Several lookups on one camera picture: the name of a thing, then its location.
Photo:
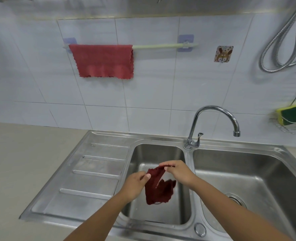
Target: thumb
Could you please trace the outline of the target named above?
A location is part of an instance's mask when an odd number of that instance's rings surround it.
[[[172,166],[165,166],[166,172],[169,172],[174,175],[175,168]]]
[[[148,180],[151,178],[151,175],[148,173],[146,174],[142,180],[140,180],[140,182],[142,183],[142,185],[144,186],[146,184],[146,182],[148,182]]]

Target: person's left arm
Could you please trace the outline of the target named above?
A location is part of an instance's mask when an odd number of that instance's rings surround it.
[[[141,193],[151,175],[144,171],[131,174],[118,194],[77,227],[64,241],[105,241],[123,207]]]

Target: hand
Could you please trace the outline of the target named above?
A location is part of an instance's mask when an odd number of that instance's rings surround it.
[[[194,179],[197,176],[189,169],[189,167],[183,161],[168,161],[162,162],[159,166],[166,166],[166,172],[174,175],[175,179],[190,189],[195,182]]]
[[[133,173],[126,179],[118,194],[125,198],[126,203],[129,203],[139,196],[150,178],[151,175],[144,171]]]

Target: purple adhesive mount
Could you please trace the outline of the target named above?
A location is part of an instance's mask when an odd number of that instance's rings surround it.
[[[177,43],[184,43],[184,42],[193,43],[194,42],[194,35],[180,35],[180,36],[178,36]],[[177,49],[178,52],[191,52],[192,50],[193,50],[192,47]]]
[[[77,40],[74,37],[63,38],[64,44],[77,44]]]

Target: cartoon animal sticker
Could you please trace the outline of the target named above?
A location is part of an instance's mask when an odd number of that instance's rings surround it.
[[[219,46],[217,47],[214,62],[228,63],[233,52],[232,46]]]

